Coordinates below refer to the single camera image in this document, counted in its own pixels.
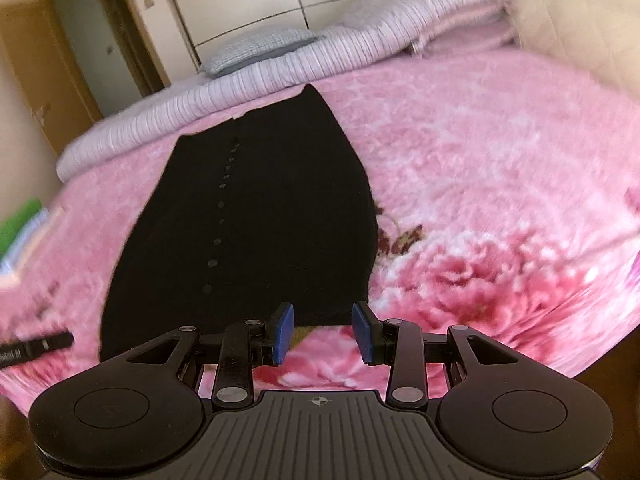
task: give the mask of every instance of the bedspread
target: bedspread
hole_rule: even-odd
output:
[[[638,325],[640,105],[512,48],[401,56],[314,85],[378,207],[378,317],[441,333],[469,324],[569,376]],[[0,371],[0,394],[26,412],[44,388],[98,362],[111,273],[178,135],[297,92],[207,116],[66,185],[56,200],[65,214],[22,285],[0,292],[0,336],[68,328],[76,342]],[[443,394],[441,371],[428,372],[430,394]],[[387,375],[361,362],[344,327],[317,328],[284,366],[255,371],[258,389],[383,390]]]

